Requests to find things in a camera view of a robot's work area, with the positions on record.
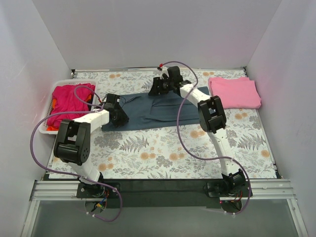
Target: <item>white panel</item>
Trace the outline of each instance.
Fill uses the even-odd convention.
[[[291,179],[310,236],[316,236],[315,22],[315,0],[283,0],[248,65],[276,164]]]
[[[248,64],[280,0],[33,0],[70,68]]]
[[[20,236],[35,179],[29,140],[52,84],[70,75],[31,0],[0,1],[0,236]],[[35,139],[47,163],[52,137]]]

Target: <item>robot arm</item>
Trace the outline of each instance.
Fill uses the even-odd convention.
[[[119,98],[118,95],[108,94],[102,111],[90,113],[75,120],[64,119],[60,124],[54,156],[68,163],[82,177],[93,181],[102,178],[101,173],[89,158],[90,134],[109,122],[112,122],[114,126],[121,126],[129,121],[119,105]],[[92,184],[85,179],[80,178],[80,181],[88,185]]]
[[[170,67],[161,70],[161,76],[154,78],[150,96],[166,94],[169,91],[177,93],[182,98],[187,97],[197,107],[202,129],[207,132],[213,142],[219,157],[233,157],[233,153],[226,134],[226,116],[221,99],[218,96],[209,96],[202,93],[188,80],[183,80],[179,67]],[[221,172],[228,187],[228,193],[237,193],[245,185],[244,173],[231,159],[220,159]]]

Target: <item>wire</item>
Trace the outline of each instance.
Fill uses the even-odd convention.
[[[238,197],[238,194],[236,195],[235,199],[231,200],[231,202],[234,202]]]
[[[108,196],[109,196],[109,191],[108,191],[108,193],[106,193],[106,191],[104,191],[104,194],[105,194],[104,198],[98,204],[102,204],[104,202],[104,200],[107,202]]]
[[[123,97],[123,96],[121,96],[121,98],[123,98],[124,99],[124,102],[123,102],[123,105],[122,105],[122,108],[124,107],[124,105],[126,104],[126,98],[125,97]]]
[[[97,202],[94,204],[93,209],[91,210],[91,212],[94,212],[97,209]]]
[[[186,65],[185,63],[182,63],[182,62],[179,62],[179,61],[169,61],[169,62],[166,62],[166,63],[163,63],[161,64],[161,66],[164,66],[166,64],[169,64],[169,63],[179,63],[179,64],[182,64],[184,66],[186,66],[192,73],[193,75],[195,76],[196,78],[196,83],[194,84],[194,87],[189,91],[189,93],[184,97],[184,99],[182,100],[181,104],[180,104],[180,107],[179,107],[179,110],[178,110],[178,115],[177,115],[177,133],[178,133],[178,137],[179,137],[179,140],[180,140],[180,143],[183,147],[183,149],[189,154],[191,155],[192,157],[196,158],[196,159],[199,159],[199,160],[217,160],[217,159],[231,159],[233,162],[235,162],[236,164],[238,164],[238,166],[241,168],[241,170],[245,173],[246,177],[247,177],[247,180],[248,180],[248,199],[244,205],[244,207],[238,211],[236,214],[240,214],[242,213],[246,207],[248,206],[249,204],[249,201],[250,201],[250,196],[251,196],[251,184],[250,184],[250,179],[249,179],[249,176],[246,172],[246,170],[244,169],[244,167],[237,161],[235,160],[234,158],[232,157],[215,157],[215,158],[201,158],[201,157],[198,157],[194,154],[192,154],[188,149],[187,147],[184,145],[183,141],[182,141],[182,138],[181,138],[181,134],[180,134],[180,128],[179,128],[179,118],[180,118],[180,113],[181,113],[181,110],[182,110],[182,107],[183,107],[183,104],[184,102],[187,100],[187,98],[189,97],[189,95],[192,93],[192,91],[195,89],[195,87],[198,85],[198,77],[197,75],[195,74],[195,72],[193,71],[192,68],[190,68],[188,65]]]
[[[242,191],[240,192],[240,198],[238,199],[238,201],[240,201],[242,198]]]
[[[113,219],[105,219],[105,218],[103,218],[103,217],[101,217],[101,216],[94,215],[92,212],[89,212],[90,215],[93,215],[94,217],[96,217],[96,218],[98,218],[98,219],[100,219],[100,220],[102,220],[102,221],[105,221],[105,222],[112,222],[112,221],[115,221],[115,220],[119,217],[119,215],[120,215],[120,213],[121,213],[121,211],[122,211],[122,208],[123,208],[122,196],[121,196],[121,194],[119,193],[119,191],[118,191],[116,188],[114,188],[114,187],[112,187],[111,185],[108,185],[108,184],[104,184],[104,183],[100,183],[100,182],[96,182],[96,181],[94,181],[94,180],[88,179],[88,178],[83,177],[83,176],[81,176],[81,175],[79,175],[79,174],[74,174],[74,173],[70,173],[70,172],[64,172],[64,171],[59,171],[59,170],[50,169],[50,168],[48,168],[48,167],[42,165],[42,164],[38,161],[38,159],[36,158],[35,153],[34,153],[34,147],[33,147],[34,136],[35,136],[35,133],[36,133],[36,130],[38,129],[38,127],[39,127],[45,120],[49,119],[50,117],[56,116],[56,115],[65,115],[65,114],[89,114],[89,113],[98,113],[98,112],[100,112],[100,111],[103,110],[102,106],[95,105],[95,104],[90,104],[90,103],[87,103],[87,102],[81,100],[81,99],[77,96],[77,93],[76,93],[77,89],[80,88],[80,87],[84,87],[84,88],[89,89],[90,91],[92,91],[92,92],[100,99],[100,96],[97,95],[96,92],[94,92],[92,89],[90,89],[89,87],[84,86],[84,85],[79,85],[79,86],[77,86],[77,87],[75,88],[75,90],[74,90],[75,96],[76,96],[81,102],[83,102],[83,103],[85,103],[85,104],[87,104],[87,105],[90,105],[90,106],[97,107],[97,108],[99,108],[99,109],[98,109],[98,110],[93,110],[93,111],[66,111],[66,112],[59,112],[59,113],[55,113],[55,114],[48,115],[48,116],[46,116],[45,118],[43,118],[41,121],[38,122],[38,124],[35,125],[35,127],[34,127],[34,129],[33,129],[33,131],[32,131],[32,134],[31,134],[31,139],[30,139],[30,151],[31,151],[31,156],[32,156],[34,162],[35,162],[39,167],[41,167],[42,169],[45,169],[45,170],[47,170],[47,171],[49,171],[49,172],[53,172],[53,173],[57,173],[57,174],[73,175],[73,176],[76,176],[76,177],[78,177],[78,178],[85,179],[86,181],[89,181],[89,182],[91,182],[91,183],[98,184],[98,185],[101,185],[101,186],[110,188],[110,189],[112,189],[112,190],[116,190],[116,193],[118,194],[118,197],[119,197],[119,211],[118,211],[117,215],[116,215]]]

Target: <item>pink towel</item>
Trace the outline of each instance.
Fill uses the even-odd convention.
[[[212,95],[221,98],[224,109],[246,108],[258,109],[261,98],[256,90],[255,82],[246,77],[238,79],[210,78],[208,86]]]
[[[95,89],[95,86],[91,85],[90,83],[78,85],[85,85],[91,88],[93,91]],[[53,99],[57,100],[57,102],[55,104],[55,109],[53,109],[51,114],[64,111],[88,111],[88,105],[78,100],[78,98],[74,94],[75,88],[78,85],[64,85],[57,86],[55,88],[54,92],[52,93],[52,96]],[[92,94],[92,92],[86,88],[78,88],[76,93],[81,100],[85,100],[90,94]],[[84,114],[66,114],[53,116],[47,120],[47,125],[59,128],[61,120],[76,119],[82,117],[83,115]]]

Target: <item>folded garment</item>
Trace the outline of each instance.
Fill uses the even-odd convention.
[[[209,94],[207,86],[199,88]],[[120,104],[129,117],[129,122],[121,127],[114,127],[108,123],[102,126],[103,131],[133,131],[157,127],[177,125],[177,114],[183,100],[179,95],[169,92],[165,95],[148,96],[148,93],[122,95],[125,100]],[[180,114],[180,125],[199,123],[198,109],[191,102],[186,101]]]
[[[84,104],[75,96],[75,88],[79,85],[85,85],[95,90],[95,86],[91,85],[90,83],[86,84],[78,84],[78,85],[64,85],[64,86],[57,86],[52,93],[53,99],[53,110],[51,114],[55,114],[58,112],[65,112],[65,111],[88,111],[88,105]],[[92,92],[87,88],[78,88],[76,90],[77,96],[81,99],[86,101],[89,97],[91,97]],[[47,120],[47,125],[49,130],[57,130],[60,126],[60,123],[63,119],[76,119],[84,114],[64,114],[64,115],[57,115],[50,117]]]
[[[238,79],[210,78],[208,85],[212,95],[221,98],[224,109],[258,109],[261,98],[255,82],[246,77]]]

